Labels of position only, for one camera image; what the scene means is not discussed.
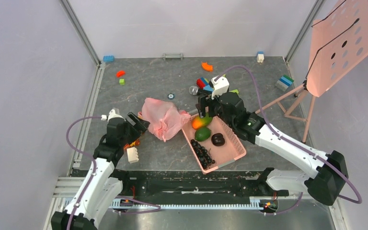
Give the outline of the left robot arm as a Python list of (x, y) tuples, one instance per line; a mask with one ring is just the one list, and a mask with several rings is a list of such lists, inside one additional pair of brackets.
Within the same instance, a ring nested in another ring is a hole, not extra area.
[(106, 133), (94, 153), (88, 155), (91, 166), (77, 193), (63, 211), (56, 211), (51, 217), (52, 229), (96, 230), (111, 202), (118, 195), (130, 192), (128, 179), (111, 175), (124, 155), (124, 147), (139, 139), (150, 124), (133, 113), (128, 113), (128, 117), (132, 122), (117, 109), (100, 117), (107, 122)]

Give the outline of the pink plastic bag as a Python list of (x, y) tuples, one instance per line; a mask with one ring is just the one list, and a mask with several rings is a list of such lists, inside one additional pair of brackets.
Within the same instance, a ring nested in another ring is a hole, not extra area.
[(148, 131), (163, 142), (172, 139), (191, 118), (174, 103), (154, 98), (145, 99), (138, 115), (149, 122)]

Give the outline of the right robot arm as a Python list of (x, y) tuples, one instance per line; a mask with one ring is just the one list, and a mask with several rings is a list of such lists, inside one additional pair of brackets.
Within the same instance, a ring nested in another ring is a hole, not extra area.
[(268, 149), (300, 168), (301, 176), (271, 170), (258, 181), (258, 191), (271, 195), (275, 190), (307, 192), (316, 201), (331, 206), (341, 196), (348, 179), (345, 157), (338, 151), (326, 153), (291, 138), (256, 113), (248, 112), (234, 92), (221, 96), (201, 94), (196, 104), (198, 114), (220, 118), (240, 139)]

